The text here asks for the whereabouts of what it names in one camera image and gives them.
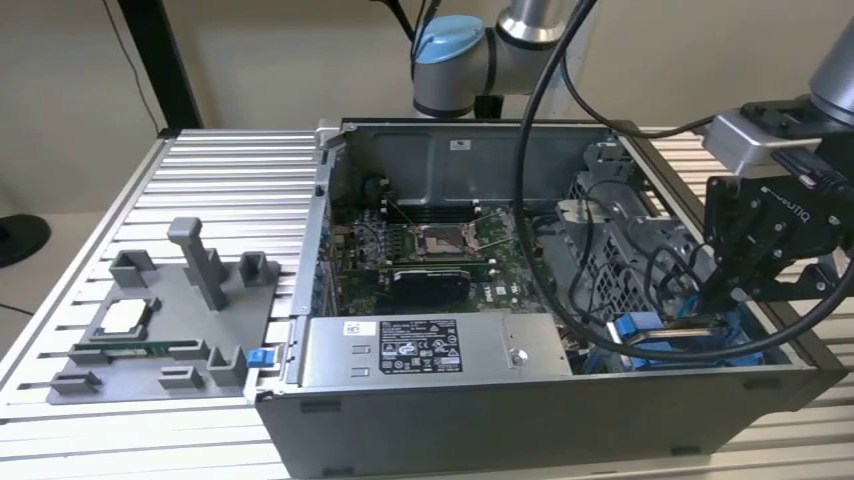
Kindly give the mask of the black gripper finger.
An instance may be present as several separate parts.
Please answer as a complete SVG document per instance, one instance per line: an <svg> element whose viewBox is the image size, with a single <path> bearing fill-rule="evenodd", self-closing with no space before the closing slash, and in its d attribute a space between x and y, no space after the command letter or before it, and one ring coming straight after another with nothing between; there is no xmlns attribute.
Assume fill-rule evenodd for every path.
<svg viewBox="0 0 854 480"><path fill-rule="evenodd" d="M783 300L791 288L776 276L788 264L775 241L745 241L729 257L729 288L753 300Z"/></svg>
<svg viewBox="0 0 854 480"><path fill-rule="evenodd" d="M757 208L749 206L753 197L743 197L740 187L741 180L732 176L712 176L705 182L703 235L712 248L715 268L701 286L700 309L731 309L731 291L748 277L747 233Z"/></svg>

